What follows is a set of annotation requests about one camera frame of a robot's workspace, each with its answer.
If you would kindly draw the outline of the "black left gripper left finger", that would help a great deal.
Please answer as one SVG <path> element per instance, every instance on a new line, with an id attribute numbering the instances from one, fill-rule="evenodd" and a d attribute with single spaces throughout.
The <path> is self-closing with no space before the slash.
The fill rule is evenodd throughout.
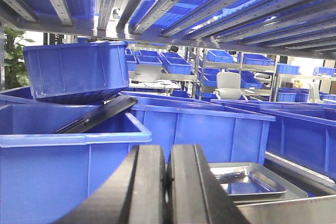
<path id="1" fill-rule="evenodd" d="M 164 223 L 165 159 L 158 145 L 136 145 L 89 198 L 56 223 Z"/>

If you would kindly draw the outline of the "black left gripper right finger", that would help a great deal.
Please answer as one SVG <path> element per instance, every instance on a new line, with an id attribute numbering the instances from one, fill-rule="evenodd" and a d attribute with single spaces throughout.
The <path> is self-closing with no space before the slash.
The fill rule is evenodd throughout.
<path id="1" fill-rule="evenodd" d="M 174 145 L 167 167 L 168 223 L 249 223 L 213 175 L 200 145 Z"/>

